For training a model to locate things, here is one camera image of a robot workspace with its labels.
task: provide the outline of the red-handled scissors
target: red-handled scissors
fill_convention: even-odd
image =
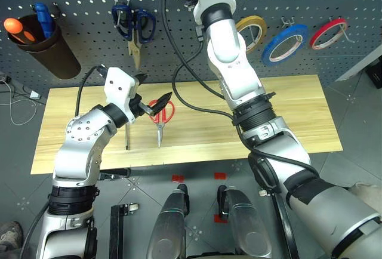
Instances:
[[[149,106],[153,106],[157,100],[152,100],[149,103]],[[151,121],[153,121],[154,124],[156,124],[156,127],[158,129],[158,147],[161,147],[162,144],[162,138],[163,138],[163,128],[165,127],[165,124],[172,119],[172,117],[175,114],[175,106],[174,104],[169,101],[167,105],[171,106],[171,114],[169,117],[166,116],[166,107],[163,108],[158,114],[156,114],[154,117],[149,116]]]

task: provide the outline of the scissors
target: scissors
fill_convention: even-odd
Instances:
[[[112,16],[114,27],[128,41],[129,55],[133,56],[135,69],[139,70],[141,55],[140,48],[142,44],[153,40],[155,33],[155,16],[141,8],[132,10],[130,0],[127,3],[114,0],[112,7]],[[143,30],[149,22],[152,22],[151,33],[148,37],[143,35]]]
[[[157,102],[157,100],[152,100],[150,103],[149,103],[149,106],[153,106],[155,103]],[[165,127],[165,124],[172,119],[172,117],[174,116],[175,114],[175,106],[174,104],[169,101],[167,104],[170,104],[171,105],[171,114],[169,117],[166,116],[166,107],[164,107],[162,109],[162,111],[160,111],[158,114],[156,114],[155,117],[152,117],[152,116],[149,116],[151,121],[153,121],[154,124],[156,124],[156,127],[158,129],[158,147],[161,147],[161,144],[162,144],[162,138],[163,138],[163,128]]]

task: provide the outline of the yellow tape roll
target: yellow tape roll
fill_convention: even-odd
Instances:
[[[238,32],[241,32],[250,26],[258,27],[258,34],[256,37],[254,36],[254,41],[252,41],[251,44],[247,45],[247,54],[254,51],[256,45],[259,42],[261,42],[261,40],[267,33],[267,24],[264,21],[264,19],[262,19],[260,16],[247,16],[243,18],[242,20],[237,22],[236,29],[238,30]]]

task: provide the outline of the pen holder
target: pen holder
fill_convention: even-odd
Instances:
[[[16,43],[21,50],[29,53],[34,59],[44,65],[56,77],[70,79],[78,75],[81,71],[81,65],[63,38],[60,27],[55,22],[53,22],[54,30],[52,36],[45,39],[36,14],[24,16],[19,21],[34,33],[35,38],[39,42],[29,45],[22,44],[12,35],[8,34],[10,40]]]

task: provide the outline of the orange screwdriver handle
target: orange screwdriver handle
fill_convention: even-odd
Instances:
[[[23,44],[35,44],[37,42],[32,32],[16,18],[7,18],[4,21],[4,28]]]

